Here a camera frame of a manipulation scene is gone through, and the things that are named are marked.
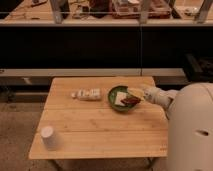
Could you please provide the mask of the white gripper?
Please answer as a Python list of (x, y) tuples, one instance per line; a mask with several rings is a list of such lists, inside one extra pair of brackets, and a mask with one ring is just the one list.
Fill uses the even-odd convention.
[(167, 96), (164, 90), (157, 87), (148, 87), (144, 89), (144, 92), (137, 88), (128, 88), (127, 92), (140, 99), (145, 99), (146, 101), (157, 104), (160, 106), (165, 106), (167, 104)]

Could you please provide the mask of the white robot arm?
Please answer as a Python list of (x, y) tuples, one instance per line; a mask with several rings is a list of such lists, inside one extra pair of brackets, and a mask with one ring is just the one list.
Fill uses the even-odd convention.
[(193, 83), (181, 90), (142, 84), (127, 91), (164, 109), (168, 171), (213, 171), (213, 83)]

